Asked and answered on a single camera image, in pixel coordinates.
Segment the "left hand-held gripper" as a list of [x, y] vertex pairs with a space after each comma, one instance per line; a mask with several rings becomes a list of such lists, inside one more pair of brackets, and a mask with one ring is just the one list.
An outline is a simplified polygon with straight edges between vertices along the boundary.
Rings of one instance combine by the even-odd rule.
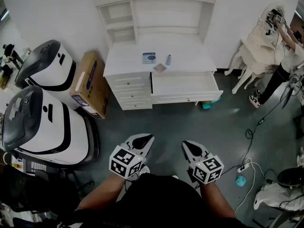
[[124, 179], [131, 178], [141, 170], [153, 142], [152, 134], [130, 136], [122, 146], [116, 146], [110, 155], [109, 170]]

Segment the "large white drawer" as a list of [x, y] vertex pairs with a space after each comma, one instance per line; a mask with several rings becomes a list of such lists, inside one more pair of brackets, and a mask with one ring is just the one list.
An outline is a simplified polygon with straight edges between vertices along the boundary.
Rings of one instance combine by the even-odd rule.
[[223, 94], [213, 72], [152, 73], [152, 104], [216, 101]]

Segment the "small brown pink packet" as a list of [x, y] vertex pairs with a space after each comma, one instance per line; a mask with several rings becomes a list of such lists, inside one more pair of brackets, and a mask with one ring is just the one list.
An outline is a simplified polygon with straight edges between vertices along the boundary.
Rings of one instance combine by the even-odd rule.
[[165, 65], [163, 65], [162, 63], [159, 63], [153, 69], [155, 72], [161, 73], [161, 72], [165, 71], [167, 69], [167, 67]]

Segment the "blue white card packet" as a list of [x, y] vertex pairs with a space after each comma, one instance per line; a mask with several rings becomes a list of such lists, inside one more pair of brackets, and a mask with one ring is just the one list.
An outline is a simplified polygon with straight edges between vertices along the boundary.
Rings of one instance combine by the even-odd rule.
[[142, 63], [143, 64], [155, 64], [156, 63], [156, 53], [149, 52], [142, 54]]

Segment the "person's left forearm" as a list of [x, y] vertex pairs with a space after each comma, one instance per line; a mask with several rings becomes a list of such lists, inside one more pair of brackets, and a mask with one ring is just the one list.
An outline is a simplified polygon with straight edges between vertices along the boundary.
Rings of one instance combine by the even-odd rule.
[[124, 182], [124, 178], [116, 174], [111, 174], [97, 188], [80, 201], [76, 210], [102, 210], [116, 203], [124, 186]]

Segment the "person's right forearm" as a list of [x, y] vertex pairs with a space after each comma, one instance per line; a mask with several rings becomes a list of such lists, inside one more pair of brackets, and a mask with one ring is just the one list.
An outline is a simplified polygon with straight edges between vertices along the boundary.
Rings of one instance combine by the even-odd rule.
[[221, 218], [237, 218], [234, 210], [214, 182], [200, 183], [199, 188], [202, 199], [213, 214]]

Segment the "small white drawer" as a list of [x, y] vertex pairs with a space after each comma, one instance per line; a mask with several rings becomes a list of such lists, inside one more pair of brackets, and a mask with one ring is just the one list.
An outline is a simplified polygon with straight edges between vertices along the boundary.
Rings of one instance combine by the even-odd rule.
[[151, 99], [119, 101], [123, 110], [152, 109]]
[[150, 88], [114, 90], [113, 94], [118, 101], [142, 100], [150, 98], [151, 90]]
[[148, 77], [131, 77], [111, 79], [110, 86], [114, 90], [122, 90], [128, 88], [148, 88], [150, 87]]

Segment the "white desk with hutch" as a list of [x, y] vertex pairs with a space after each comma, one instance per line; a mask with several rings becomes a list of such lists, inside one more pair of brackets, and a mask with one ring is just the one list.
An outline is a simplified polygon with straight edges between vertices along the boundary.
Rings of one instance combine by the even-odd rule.
[[[109, 86], [111, 79], [148, 77], [151, 90], [153, 68], [165, 65], [168, 55], [171, 65], [165, 65], [164, 73], [216, 72], [205, 46], [216, 0], [93, 2], [109, 46], [104, 69]], [[142, 63], [143, 53], [149, 52], [156, 53], [155, 64]]]

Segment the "teal plastic object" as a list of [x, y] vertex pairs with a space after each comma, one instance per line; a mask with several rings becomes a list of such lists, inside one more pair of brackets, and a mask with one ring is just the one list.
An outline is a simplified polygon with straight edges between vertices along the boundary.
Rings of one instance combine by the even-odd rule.
[[221, 97], [219, 97], [217, 100], [211, 100], [211, 101], [200, 101], [200, 104], [202, 106], [203, 109], [207, 110], [213, 107], [213, 104], [218, 102], [221, 99]]

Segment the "person's black clothing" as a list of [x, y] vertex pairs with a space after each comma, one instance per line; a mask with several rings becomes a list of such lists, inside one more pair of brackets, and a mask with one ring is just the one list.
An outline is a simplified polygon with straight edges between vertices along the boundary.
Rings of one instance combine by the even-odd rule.
[[196, 191], [175, 176], [142, 174], [116, 203], [46, 219], [40, 228], [248, 228], [237, 218], [217, 217]]

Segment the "brown cardboard box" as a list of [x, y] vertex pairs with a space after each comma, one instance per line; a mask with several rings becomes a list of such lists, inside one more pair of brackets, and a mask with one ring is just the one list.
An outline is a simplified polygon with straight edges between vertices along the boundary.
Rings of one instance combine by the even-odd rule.
[[70, 89], [70, 96], [95, 119], [105, 119], [110, 87], [105, 65], [95, 51], [84, 53]]

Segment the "white black wheeled robot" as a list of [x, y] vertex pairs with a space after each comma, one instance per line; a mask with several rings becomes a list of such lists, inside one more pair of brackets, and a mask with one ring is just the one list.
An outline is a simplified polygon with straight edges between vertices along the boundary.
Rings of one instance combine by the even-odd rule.
[[76, 61], [58, 40], [52, 39], [29, 54], [15, 78], [15, 85], [21, 89], [34, 85], [62, 92], [71, 87], [75, 72]]
[[96, 124], [85, 110], [71, 109], [39, 86], [28, 86], [7, 104], [3, 150], [52, 167], [94, 162], [99, 155]]

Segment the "black round stool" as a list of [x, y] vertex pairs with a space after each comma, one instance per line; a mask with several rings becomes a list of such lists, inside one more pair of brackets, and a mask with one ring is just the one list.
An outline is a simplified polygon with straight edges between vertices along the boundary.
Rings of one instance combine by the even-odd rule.
[[288, 189], [297, 189], [304, 186], [304, 168], [290, 168], [279, 173], [277, 182]]

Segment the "cream carved vanity table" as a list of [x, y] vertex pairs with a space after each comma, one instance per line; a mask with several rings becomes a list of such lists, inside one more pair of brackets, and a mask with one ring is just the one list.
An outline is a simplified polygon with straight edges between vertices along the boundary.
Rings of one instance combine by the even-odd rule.
[[266, 75], [274, 73], [282, 59], [290, 54], [290, 49], [285, 47], [279, 34], [276, 35], [274, 44], [267, 44], [261, 36], [255, 34], [241, 39], [241, 46], [234, 55], [229, 70], [224, 72], [227, 76], [242, 66], [239, 81], [231, 90], [232, 94], [236, 94], [241, 86], [246, 89], [252, 82], [256, 87]]

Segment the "oval vanity mirror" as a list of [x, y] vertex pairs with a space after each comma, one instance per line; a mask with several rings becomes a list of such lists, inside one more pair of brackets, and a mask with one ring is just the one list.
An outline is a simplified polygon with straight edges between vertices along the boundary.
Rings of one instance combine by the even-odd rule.
[[285, 9], [281, 3], [270, 4], [262, 15], [263, 35], [270, 37], [277, 34], [276, 15], [285, 18]]

